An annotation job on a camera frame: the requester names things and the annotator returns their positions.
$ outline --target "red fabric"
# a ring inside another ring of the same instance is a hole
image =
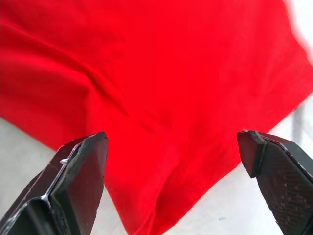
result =
[[[160,234],[313,90],[279,0],[2,0],[0,116],[57,149],[105,131],[129,234]]]

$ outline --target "black plastic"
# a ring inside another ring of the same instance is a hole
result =
[[[313,160],[297,144],[277,136],[243,131],[237,140],[244,167],[256,177],[283,234],[313,234]],[[263,151],[255,151],[260,142]]]
[[[0,221],[0,235],[89,235],[103,192],[106,134],[62,146]]]

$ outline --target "red t-shirt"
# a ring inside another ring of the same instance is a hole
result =
[[[0,116],[57,149],[104,131],[129,234],[158,235],[313,90],[280,0],[2,0]]]

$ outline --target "floor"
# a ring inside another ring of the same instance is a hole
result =
[[[294,15],[297,38],[313,59],[313,3],[286,0]],[[313,156],[313,95],[286,117],[272,134],[297,142]],[[0,119],[0,217],[54,152],[15,126]],[[104,191],[92,235],[126,234],[114,205]],[[167,235],[282,235],[255,179],[242,164],[208,191]]]

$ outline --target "white surface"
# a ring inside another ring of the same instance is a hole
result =
[[[305,47],[313,48],[313,3],[291,0],[296,17],[293,26]],[[304,105],[302,118],[291,114],[272,134],[296,141],[313,156],[313,97]],[[302,127],[295,133],[294,126]],[[0,217],[27,183],[42,170],[53,151],[0,119]],[[126,234],[106,191],[98,209],[92,235]],[[282,235],[268,209],[255,179],[251,180],[240,164],[207,192],[167,235]]]

